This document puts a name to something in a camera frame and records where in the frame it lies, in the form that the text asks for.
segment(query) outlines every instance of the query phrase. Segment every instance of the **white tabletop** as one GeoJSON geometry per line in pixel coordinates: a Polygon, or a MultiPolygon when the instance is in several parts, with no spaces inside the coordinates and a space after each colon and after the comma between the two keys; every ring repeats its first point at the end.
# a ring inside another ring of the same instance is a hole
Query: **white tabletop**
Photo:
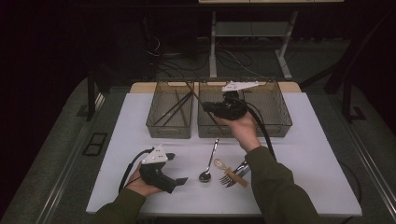
{"type": "MultiPolygon", "coordinates": [[[[293,125],[284,138],[271,138],[276,158],[289,167],[296,184],[308,193],[322,216],[361,216],[361,207],[348,185],[318,118],[305,93],[283,93],[293,125]]],[[[163,167],[171,178],[188,177],[172,194],[154,194],[141,209],[142,216],[259,216],[251,187],[224,188],[218,181],[223,172],[211,167],[212,180],[201,183],[215,139],[201,139],[197,130],[197,102],[194,101],[191,139],[151,138],[146,127],[153,93],[129,93],[122,106],[101,170],[96,179],[87,212],[95,213],[118,195],[126,167],[142,150],[163,144],[176,153],[163,167]]],[[[245,156],[232,138],[220,138],[215,158],[235,168],[245,156]]],[[[250,173],[244,177],[250,181],[250,173]]]]}

